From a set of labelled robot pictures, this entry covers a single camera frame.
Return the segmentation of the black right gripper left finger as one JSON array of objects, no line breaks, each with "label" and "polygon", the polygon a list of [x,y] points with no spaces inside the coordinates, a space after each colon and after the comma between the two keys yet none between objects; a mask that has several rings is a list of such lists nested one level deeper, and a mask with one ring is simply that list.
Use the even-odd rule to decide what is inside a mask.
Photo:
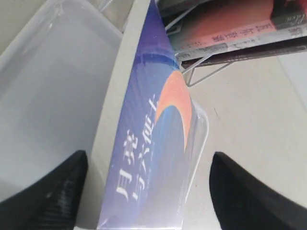
[{"label": "black right gripper left finger", "polygon": [[39,181],[0,203],[2,230],[72,230],[88,171],[78,150]]}]

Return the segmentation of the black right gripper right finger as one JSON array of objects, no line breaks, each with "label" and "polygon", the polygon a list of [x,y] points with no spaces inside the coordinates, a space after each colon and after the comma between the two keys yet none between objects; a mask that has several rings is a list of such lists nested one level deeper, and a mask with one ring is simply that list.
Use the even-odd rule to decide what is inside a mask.
[{"label": "black right gripper right finger", "polygon": [[212,161],[212,203],[223,230],[305,230],[307,209],[277,193],[223,152]]}]

